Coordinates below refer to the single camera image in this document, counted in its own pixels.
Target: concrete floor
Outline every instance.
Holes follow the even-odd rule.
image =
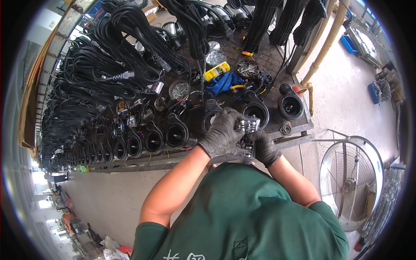
[[[151,24],[172,21],[167,12],[159,12]],[[313,51],[310,60],[300,70],[299,81],[306,74],[328,34],[332,21]],[[339,32],[337,39],[344,32]],[[396,113],[390,102],[373,105],[367,85],[374,80],[375,69],[364,60],[349,54],[336,40],[311,82],[314,85],[315,116],[313,122],[317,138],[332,138],[326,129],[370,140],[383,161],[399,155],[397,148]],[[322,157],[332,143],[310,142],[302,145],[304,174],[319,190],[319,167]],[[301,172],[299,147],[282,151],[289,162]],[[258,168],[264,169],[257,162]],[[141,205],[151,188],[167,171],[131,173],[72,173],[62,186],[70,196],[77,216],[89,222],[101,237],[109,235],[120,244],[132,247]],[[172,217],[171,223],[180,213]]]

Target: green shirt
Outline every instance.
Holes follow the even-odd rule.
[[[292,202],[254,166],[223,163],[201,181],[172,227],[136,229],[131,259],[346,259],[348,242],[331,208]]]

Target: bamboo pole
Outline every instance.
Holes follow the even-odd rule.
[[[319,39],[321,38],[322,34],[324,33],[325,28],[328,25],[329,18],[331,17],[332,10],[334,9],[334,4],[336,0],[329,0],[328,3],[328,9],[327,9],[327,17],[322,21],[321,26],[319,27],[318,33],[315,36],[315,39],[313,40],[308,52],[306,53],[305,57],[303,58],[302,62],[300,63],[299,69],[297,69],[296,73],[299,73],[299,70],[302,68],[302,66],[305,64],[309,56],[312,54],[313,49],[318,44]]]
[[[340,2],[344,3],[346,6],[349,4],[349,0],[340,0]],[[327,36],[327,39],[324,42],[324,45],[321,48],[321,51],[319,52],[318,56],[316,57],[315,61],[312,63],[311,67],[309,68],[309,71],[305,75],[305,77],[301,81],[302,88],[305,88],[308,81],[311,79],[313,74],[318,70],[319,65],[322,63],[322,60],[327,55],[329,49],[332,46],[332,43],[335,41],[335,38],[338,35],[339,29],[342,26],[342,23],[344,22],[345,15],[347,14],[347,8],[343,4],[339,5],[337,15],[335,16],[334,23],[332,24],[331,30],[329,31],[329,34]]]

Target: forearm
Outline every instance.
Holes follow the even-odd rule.
[[[309,207],[312,203],[321,200],[315,186],[295,170],[283,155],[268,170],[273,179],[287,190],[292,201]]]
[[[185,158],[162,177],[146,197],[140,221],[168,226],[170,216],[182,205],[210,158],[195,146]]]

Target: metal bowl of screws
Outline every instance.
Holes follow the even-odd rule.
[[[189,95],[189,83],[183,79],[176,80],[169,87],[169,96],[175,100],[181,100]]]
[[[209,42],[209,48],[210,50],[219,50],[221,49],[221,46],[218,42]]]
[[[260,69],[259,64],[253,58],[247,58],[237,64],[237,71],[245,78],[256,76]]]
[[[222,50],[213,50],[205,58],[206,62],[210,66],[217,66],[227,61],[227,55]]]

